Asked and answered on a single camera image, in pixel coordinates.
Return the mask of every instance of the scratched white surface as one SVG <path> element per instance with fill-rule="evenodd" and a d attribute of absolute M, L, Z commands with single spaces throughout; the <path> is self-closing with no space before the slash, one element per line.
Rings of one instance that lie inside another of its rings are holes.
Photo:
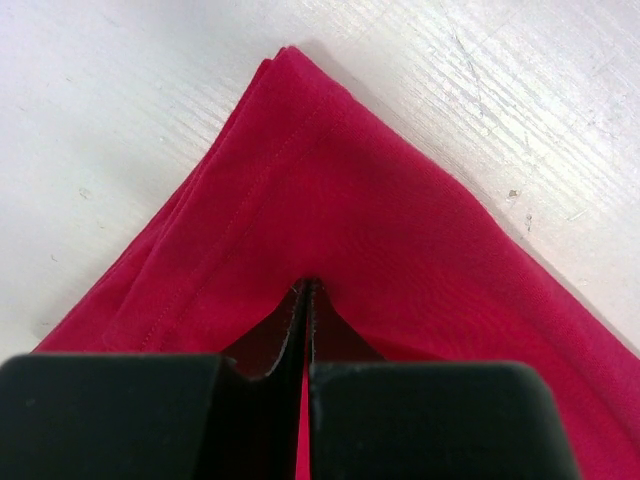
<path fill-rule="evenodd" d="M 465 183 L 637 353 L 639 8 L 0 2 L 0 360 L 84 294 L 288 44 Z"/>

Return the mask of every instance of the scratch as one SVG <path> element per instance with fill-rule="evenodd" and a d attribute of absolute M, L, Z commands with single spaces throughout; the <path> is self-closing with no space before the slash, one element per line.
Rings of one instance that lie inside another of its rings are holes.
<path fill-rule="evenodd" d="M 467 64 L 467 67 L 469 68 L 469 72 L 471 73 L 471 76 L 473 77 L 474 83 L 476 85 L 476 97 L 478 99 L 476 104 L 478 106 L 478 109 L 480 110 L 480 118 L 483 118 L 484 117 L 484 110 L 482 108 L 482 88 L 480 87 L 480 78 L 478 77 L 478 74 L 476 73 L 476 69 L 473 66 L 473 57 L 471 55 L 469 55 L 469 52 L 467 52 L 467 49 L 464 48 L 464 45 L 462 44 L 462 42 L 458 38 L 458 33 L 456 32 L 456 29 L 453 26 L 453 22 L 451 21 L 451 17 L 449 17 L 449 12 L 445 8 L 444 4 L 442 3 L 442 0 L 438 0 L 438 2 L 440 3 L 440 8 L 442 9 L 442 12 L 444 13 L 444 17 L 447 19 L 447 23 L 449 24 L 449 30 L 451 30 L 451 36 L 453 37 L 453 39 L 455 40 L 456 44 L 458 45 L 458 50 L 460 50 L 460 53 L 462 53 L 462 56 L 464 57 L 464 60 L 465 60 L 465 62 Z"/>
<path fill-rule="evenodd" d="M 579 219 L 585 213 L 587 213 L 587 211 L 586 210 L 582 210 L 581 212 L 578 212 L 575 215 L 572 215 L 571 217 L 567 218 L 567 222 L 573 222 L 573 221 Z"/>

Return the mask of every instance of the white table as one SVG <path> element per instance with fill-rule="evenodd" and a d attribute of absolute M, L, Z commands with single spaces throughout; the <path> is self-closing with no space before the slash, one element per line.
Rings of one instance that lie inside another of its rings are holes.
<path fill-rule="evenodd" d="M 81 298 L 288 44 L 467 185 L 637 354 L 639 4 L 2 2 L 0 360 Z"/>

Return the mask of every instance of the black object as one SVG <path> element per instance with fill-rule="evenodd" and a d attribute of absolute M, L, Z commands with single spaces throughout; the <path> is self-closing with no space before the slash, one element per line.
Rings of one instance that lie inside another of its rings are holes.
<path fill-rule="evenodd" d="M 309 282 L 224 356 L 10 360 L 0 478 L 294 478 L 307 324 L 315 480 L 579 478 L 533 370 L 382 363 Z"/>

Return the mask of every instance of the red cloth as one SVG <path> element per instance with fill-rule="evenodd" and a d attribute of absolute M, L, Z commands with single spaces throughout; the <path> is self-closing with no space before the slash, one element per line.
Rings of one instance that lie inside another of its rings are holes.
<path fill-rule="evenodd" d="M 295 48 L 262 63 L 204 159 L 37 350 L 220 351 L 304 276 L 389 359 L 532 365 L 585 478 L 640 478 L 638 359 Z"/>

